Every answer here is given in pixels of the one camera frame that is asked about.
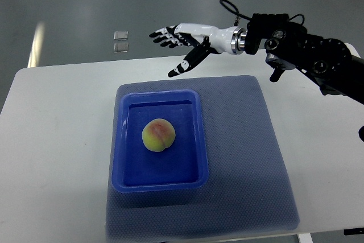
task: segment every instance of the blue plastic tray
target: blue plastic tray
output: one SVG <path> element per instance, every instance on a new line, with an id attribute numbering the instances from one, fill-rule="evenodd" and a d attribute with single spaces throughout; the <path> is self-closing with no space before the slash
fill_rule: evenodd
<path id="1" fill-rule="evenodd" d="M 152 120 L 169 121 L 171 147 L 149 151 L 142 131 Z M 208 179 L 201 103 L 193 90 L 130 93 L 121 98 L 111 182 L 122 193 L 197 188 Z"/>

